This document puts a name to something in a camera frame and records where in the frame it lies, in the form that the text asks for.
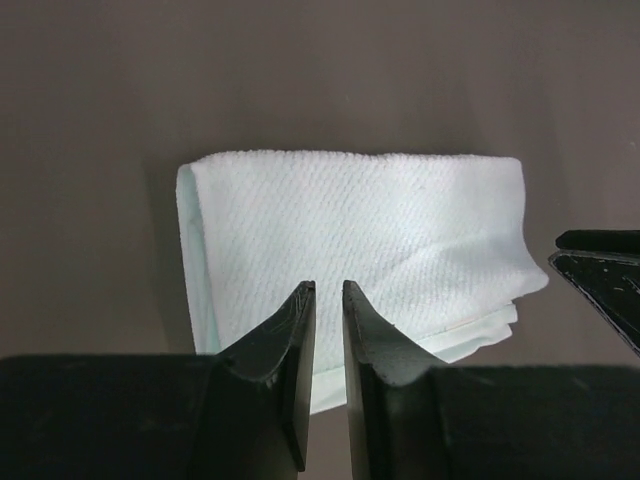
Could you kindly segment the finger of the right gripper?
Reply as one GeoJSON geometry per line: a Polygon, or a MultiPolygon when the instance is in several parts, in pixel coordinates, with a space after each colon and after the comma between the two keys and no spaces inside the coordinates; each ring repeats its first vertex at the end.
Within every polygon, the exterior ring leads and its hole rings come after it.
{"type": "Polygon", "coordinates": [[[639,232],[569,230],[555,241],[551,267],[639,352],[639,232]]]}

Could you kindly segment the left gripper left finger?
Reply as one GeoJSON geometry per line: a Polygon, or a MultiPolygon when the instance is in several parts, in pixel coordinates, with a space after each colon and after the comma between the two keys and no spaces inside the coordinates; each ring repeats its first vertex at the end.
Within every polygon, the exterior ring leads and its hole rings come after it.
{"type": "Polygon", "coordinates": [[[5,479],[294,479],[306,466],[316,289],[214,355],[1,362],[5,479]]]}

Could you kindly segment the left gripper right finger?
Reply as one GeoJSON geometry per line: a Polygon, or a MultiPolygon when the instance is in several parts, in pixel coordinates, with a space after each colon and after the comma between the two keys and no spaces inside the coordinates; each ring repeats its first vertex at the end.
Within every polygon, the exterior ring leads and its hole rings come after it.
{"type": "Polygon", "coordinates": [[[343,285],[356,479],[635,479],[639,372],[448,365],[343,285]]]}

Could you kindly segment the white towel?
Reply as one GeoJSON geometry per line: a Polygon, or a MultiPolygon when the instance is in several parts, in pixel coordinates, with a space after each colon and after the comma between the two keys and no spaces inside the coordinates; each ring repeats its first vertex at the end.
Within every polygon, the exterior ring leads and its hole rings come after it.
{"type": "Polygon", "coordinates": [[[198,353],[315,283],[313,413],[346,401],[345,281],[447,363],[509,338],[515,301],[548,282],[525,244],[514,158],[223,152],[179,168],[176,202],[198,353]]]}

